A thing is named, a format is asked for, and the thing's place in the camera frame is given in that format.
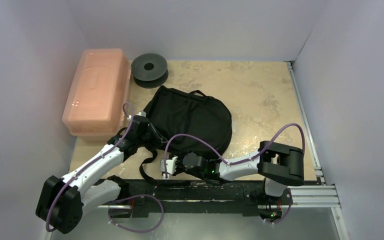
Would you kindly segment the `black student backpack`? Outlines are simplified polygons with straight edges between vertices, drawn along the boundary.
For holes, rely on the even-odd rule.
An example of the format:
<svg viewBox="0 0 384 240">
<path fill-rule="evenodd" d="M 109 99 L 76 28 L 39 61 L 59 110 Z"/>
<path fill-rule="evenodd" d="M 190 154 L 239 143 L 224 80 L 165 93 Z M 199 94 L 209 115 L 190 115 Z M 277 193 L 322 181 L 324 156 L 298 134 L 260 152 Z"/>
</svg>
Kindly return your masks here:
<svg viewBox="0 0 384 240">
<path fill-rule="evenodd" d="M 144 108 L 146 117 L 167 140 L 172 157 L 196 153 L 219 159 L 232 139 L 232 114 L 223 102 L 200 90 L 186 93 L 161 86 Z"/>
</svg>

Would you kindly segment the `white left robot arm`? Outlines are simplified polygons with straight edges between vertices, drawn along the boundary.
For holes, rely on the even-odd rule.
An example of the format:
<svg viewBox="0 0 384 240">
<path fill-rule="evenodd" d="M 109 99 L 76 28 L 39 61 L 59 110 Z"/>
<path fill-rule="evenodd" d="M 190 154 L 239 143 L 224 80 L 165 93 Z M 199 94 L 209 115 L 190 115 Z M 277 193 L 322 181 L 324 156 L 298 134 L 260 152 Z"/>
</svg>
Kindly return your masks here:
<svg viewBox="0 0 384 240">
<path fill-rule="evenodd" d="M 71 232 L 88 211 L 105 203 L 122 205 L 136 196 L 130 185 L 118 176 L 96 184 L 114 167 L 133 156 L 139 148 L 156 150 L 167 143 L 150 120 L 135 115 L 127 127 L 112 136 L 103 148 L 86 163 L 62 177 L 45 180 L 35 214 L 45 222 L 47 232 Z"/>
</svg>

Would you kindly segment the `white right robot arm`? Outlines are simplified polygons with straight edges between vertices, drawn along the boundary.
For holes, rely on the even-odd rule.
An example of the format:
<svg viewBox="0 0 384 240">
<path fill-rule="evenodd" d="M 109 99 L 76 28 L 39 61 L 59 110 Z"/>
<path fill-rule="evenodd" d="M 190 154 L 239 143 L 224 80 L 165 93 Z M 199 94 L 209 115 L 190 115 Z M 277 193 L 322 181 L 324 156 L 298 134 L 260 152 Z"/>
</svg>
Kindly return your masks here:
<svg viewBox="0 0 384 240">
<path fill-rule="evenodd" d="M 260 142 L 260 149 L 264 151 L 262 154 L 254 151 L 226 161 L 206 159 L 191 152 L 183 157 L 162 160 L 160 170 L 170 176 L 185 173 L 212 185 L 259 174 L 265 178 L 260 196 L 268 204 L 278 200 L 287 187 L 304 185 L 304 150 L 277 142 L 270 144 L 268 141 Z"/>
</svg>

